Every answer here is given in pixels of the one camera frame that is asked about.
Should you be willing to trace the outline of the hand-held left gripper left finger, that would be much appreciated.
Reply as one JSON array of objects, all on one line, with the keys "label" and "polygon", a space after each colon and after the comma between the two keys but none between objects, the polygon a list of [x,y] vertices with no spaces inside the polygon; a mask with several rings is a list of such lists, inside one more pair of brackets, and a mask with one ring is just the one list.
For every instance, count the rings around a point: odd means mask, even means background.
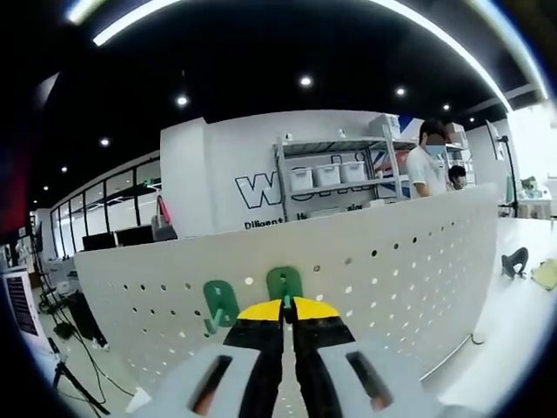
[{"label": "hand-held left gripper left finger", "polygon": [[282,381],[284,303],[242,311],[222,344],[168,373],[145,405],[147,417],[271,417]]}]

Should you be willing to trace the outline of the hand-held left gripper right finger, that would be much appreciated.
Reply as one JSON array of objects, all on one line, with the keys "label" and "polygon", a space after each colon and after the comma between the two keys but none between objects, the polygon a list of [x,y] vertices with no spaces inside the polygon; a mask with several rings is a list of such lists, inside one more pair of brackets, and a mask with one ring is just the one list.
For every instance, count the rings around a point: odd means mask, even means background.
[{"label": "hand-held left gripper right finger", "polygon": [[310,417],[436,417],[440,403],[396,354],[356,340],[329,304],[292,302],[296,378]]}]

